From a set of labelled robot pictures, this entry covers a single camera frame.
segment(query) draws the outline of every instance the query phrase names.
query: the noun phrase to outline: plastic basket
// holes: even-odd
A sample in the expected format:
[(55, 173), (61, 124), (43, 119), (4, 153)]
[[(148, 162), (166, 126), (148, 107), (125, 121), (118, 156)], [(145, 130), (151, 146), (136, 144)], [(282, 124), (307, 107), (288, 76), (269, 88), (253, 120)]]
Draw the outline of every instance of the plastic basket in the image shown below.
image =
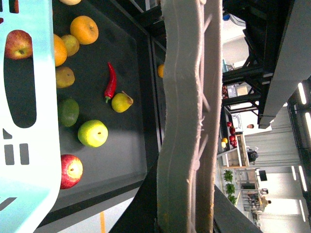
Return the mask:
[[(11, 139), (0, 137), (0, 232), (33, 232), (53, 207), (60, 187), (57, 101), (53, 57), (52, 2), (19, 0), (19, 13), (10, 13), (2, 0), (0, 18), (0, 122)], [(12, 30), (32, 37), (36, 121), (19, 128), (12, 120), (4, 83), (4, 48)], [(14, 162), (7, 165), (6, 153)]]

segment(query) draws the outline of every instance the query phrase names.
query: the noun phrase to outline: fluorescent light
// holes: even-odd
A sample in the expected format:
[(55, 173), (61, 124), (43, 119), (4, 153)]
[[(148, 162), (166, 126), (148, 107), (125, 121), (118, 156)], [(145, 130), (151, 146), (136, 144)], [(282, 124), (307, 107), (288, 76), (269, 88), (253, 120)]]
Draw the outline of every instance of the fluorescent light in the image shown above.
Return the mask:
[(308, 131), (309, 131), (309, 137), (311, 138), (311, 116), (310, 116), (310, 113), (305, 113), (305, 117), (306, 117), (307, 127), (308, 127)]
[(302, 104), (306, 104), (307, 100), (306, 100), (305, 91), (303, 90), (302, 83), (298, 84), (298, 89), (299, 89), (299, 94), (300, 94)]
[(305, 212), (303, 211), (302, 201), (301, 201), (301, 200), (299, 200), (299, 204), (300, 204), (302, 219), (303, 219), (303, 221), (305, 222), (305, 221), (306, 221), (306, 217), (305, 217)]
[(307, 184), (305, 180), (305, 175), (303, 174), (302, 166), (299, 166), (299, 173), (302, 181), (303, 190), (307, 191)]
[(293, 177), (294, 177), (294, 180), (297, 180), (297, 177), (296, 177), (296, 171), (295, 171), (294, 166), (292, 166), (292, 172), (293, 172)]

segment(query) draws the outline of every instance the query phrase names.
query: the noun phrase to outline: green apple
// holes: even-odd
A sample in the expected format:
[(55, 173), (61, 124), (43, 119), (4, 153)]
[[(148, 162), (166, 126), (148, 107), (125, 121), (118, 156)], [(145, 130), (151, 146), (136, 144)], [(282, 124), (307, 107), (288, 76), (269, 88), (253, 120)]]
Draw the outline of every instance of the green apple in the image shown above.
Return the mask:
[(100, 147), (108, 138), (107, 127), (99, 120), (85, 122), (78, 131), (78, 139), (88, 147)]

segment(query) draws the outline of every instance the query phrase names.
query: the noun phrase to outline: potted plant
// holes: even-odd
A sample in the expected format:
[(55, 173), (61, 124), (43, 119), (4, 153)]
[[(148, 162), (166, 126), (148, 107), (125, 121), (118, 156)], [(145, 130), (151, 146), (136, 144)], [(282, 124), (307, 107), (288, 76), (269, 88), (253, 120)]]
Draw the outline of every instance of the potted plant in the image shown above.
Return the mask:
[(237, 203), (237, 198), (234, 195), (229, 194), (228, 195), (228, 199), (229, 201), (231, 201), (232, 204), (236, 204)]
[(233, 172), (230, 170), (225, 170), (224, 172), (224, 179), (226, 182), (232, 183), (233, 180)]
[(228, 195), (234, 194), (234, 192), (235, 192), (235, 187), (234, 187), (233, 184), (227, 183), (225, 186), (226, 186), (226, 193), (227, 193)]

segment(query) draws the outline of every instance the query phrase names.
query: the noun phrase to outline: red chili pepper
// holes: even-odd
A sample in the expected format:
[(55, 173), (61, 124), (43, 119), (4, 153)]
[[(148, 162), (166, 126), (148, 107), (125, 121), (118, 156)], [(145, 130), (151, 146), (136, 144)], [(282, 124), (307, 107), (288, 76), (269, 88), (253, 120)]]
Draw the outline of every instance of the red chili pepper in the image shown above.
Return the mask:
[(108, 100), (112, 99), (117, 87), (117, 75), (110, 62), (108, 62), (108, 68), (110, 73), (110, 80), (104, 94), (106, 103), (108, 103)]

